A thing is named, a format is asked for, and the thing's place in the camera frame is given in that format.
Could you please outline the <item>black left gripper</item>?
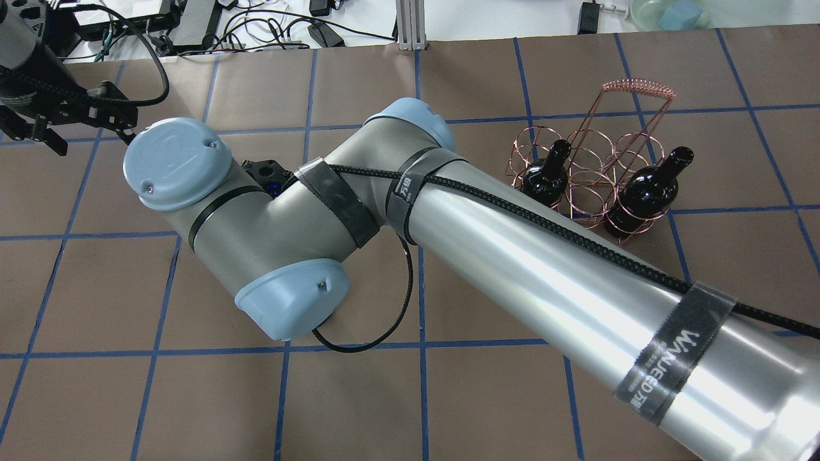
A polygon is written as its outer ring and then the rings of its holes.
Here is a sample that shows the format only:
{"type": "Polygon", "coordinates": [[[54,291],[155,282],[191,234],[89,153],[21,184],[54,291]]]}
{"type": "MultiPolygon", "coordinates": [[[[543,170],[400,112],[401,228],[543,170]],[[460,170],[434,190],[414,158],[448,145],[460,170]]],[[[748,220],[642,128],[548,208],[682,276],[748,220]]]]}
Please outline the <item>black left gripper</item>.
{"type": "MultiPolygon", "coordinates": [[[[88,107],[60,93],[35,87],[12,77],[11,67],[2,66],[1,129],[6,137],[15,141],[31,140],[43,143],[59,156],[67,155],[68,145],[51,125],[85,124],[114,132],[125,143],[135,139],[134,128],[138,122],[135,107],[110,106],[93,103],[88,107]]],[[[67,68],[61,64],[25,64],[14,71],[35,81],[64,88],[71,93],[83,93],[90,97],[106,97],[126,101],[127,97],[116,86],[100,86],[85,90],[77,85],[67,68]]]]}

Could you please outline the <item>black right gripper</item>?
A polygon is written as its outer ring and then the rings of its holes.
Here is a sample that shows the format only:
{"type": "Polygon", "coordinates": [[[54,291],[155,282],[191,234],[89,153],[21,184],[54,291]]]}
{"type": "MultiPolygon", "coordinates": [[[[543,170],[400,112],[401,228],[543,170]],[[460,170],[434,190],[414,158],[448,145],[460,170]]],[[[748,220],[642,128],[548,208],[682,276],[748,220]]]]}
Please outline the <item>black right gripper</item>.
{"type": "Polygon", "coordinates": [[[291,170],[284,169],[278,161],[273,159],[263,161],[243,160],[242,169],[272,198],[278,198],[298,181],[291,170]]]}

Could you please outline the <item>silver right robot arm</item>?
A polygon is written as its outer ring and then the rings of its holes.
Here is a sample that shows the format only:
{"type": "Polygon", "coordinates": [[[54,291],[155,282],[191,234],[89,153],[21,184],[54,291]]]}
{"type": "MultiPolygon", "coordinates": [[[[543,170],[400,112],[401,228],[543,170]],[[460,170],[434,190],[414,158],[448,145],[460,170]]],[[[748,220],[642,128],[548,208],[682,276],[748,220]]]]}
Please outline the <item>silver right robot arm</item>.
{"type": "Polygon", "coordinates": [[[698,457],[818,459],[818,358],[750,323],[773,316],[633,259],[454,146],[427,103],[403,97],[277,198],[193,118],[136,135],[123,173],[275,341],[334,312],[343,260],[389,225],[698,457]]]}

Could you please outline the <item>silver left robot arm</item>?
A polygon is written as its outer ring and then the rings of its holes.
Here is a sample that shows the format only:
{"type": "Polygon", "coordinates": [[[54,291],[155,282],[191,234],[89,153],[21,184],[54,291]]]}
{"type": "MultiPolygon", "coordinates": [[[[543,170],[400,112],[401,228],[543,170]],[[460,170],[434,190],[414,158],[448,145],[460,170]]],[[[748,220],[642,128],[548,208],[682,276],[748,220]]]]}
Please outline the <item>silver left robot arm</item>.
{"type": "Polygon", "coordinates": [[[15,141],[43,143],[57,155],[67,154],[67,141],[54,127],[82,124],[108,129],[125,143],[134,140],[135,107],[105,106],[97,97],[125,101],[110,81],[82,87],[45,43],[44,1],[2,2],[2,132],[15,141]]]}

